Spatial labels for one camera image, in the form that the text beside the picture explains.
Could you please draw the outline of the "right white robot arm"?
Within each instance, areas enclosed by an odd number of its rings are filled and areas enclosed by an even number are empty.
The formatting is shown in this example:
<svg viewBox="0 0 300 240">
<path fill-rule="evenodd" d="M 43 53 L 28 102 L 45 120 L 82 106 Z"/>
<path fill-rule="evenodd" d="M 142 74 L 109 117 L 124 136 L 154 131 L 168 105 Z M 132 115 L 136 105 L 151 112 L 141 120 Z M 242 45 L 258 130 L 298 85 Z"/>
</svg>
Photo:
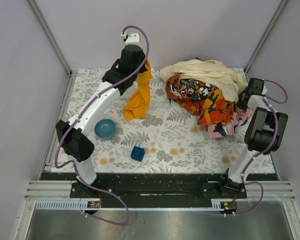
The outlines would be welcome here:
<svg viewBox="0 0 300 240">
<path fill-rule="evenodd" d="M 275 110 L 269 101 L 284 104 L 284 101 L 267 97 L 264 93 L 265 79 L 250 78 L 247 88 L 240 94 L 239 103 L 253 112 L 244 136 L 244 149 L 238 160 L 221 175 L 218 192 L 224 197 L 245 192 L 245 181 L 259 156 L 268 155 L 279 149 L 288 123 L 288 115 Z"/>
</svg>

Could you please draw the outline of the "yellow orange cloth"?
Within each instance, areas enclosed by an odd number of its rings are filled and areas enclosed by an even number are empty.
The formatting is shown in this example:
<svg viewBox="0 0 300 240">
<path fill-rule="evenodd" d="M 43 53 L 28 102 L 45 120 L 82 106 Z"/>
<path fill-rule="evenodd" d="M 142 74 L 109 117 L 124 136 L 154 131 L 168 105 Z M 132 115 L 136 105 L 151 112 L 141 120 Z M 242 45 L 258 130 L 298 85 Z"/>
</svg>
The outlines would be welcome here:
<svg viewBox="0 0 300 240">
<path fill-rule="evenodd" d="M 153 78 L 148 59 L 145 62 L 145 67 L 146 71 L 137 75 L 137 90 L 131 95 L 123 108 L 123 116 L 126 121 L 146 117 L 151 101 L 150 80 Z"/>
</svg>

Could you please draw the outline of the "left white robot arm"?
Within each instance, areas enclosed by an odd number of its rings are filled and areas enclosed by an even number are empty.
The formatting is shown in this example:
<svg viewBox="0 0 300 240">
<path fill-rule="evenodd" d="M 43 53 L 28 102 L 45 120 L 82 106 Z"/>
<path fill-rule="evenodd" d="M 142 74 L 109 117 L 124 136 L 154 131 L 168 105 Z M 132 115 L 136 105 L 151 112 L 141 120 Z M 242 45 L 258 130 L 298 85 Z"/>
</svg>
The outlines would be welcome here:
<svg viewBox="0 0 300 240">
<path fill-rule="evenodd" d="M 95 93 L 69 120 L 59 120 L 55 129 L 57 149 L 72 157 L 77 178 L 82 183 L 92 184 L 97 174 L 91 156 L 95 150 L 89 140 L 90 130 L 104 112 L 118 100 L 136 81 L 139 73 L 147 70 L 147 55 L 139 43 L 128 43 L 112 67 L 104 74 Z"/>
</svg>

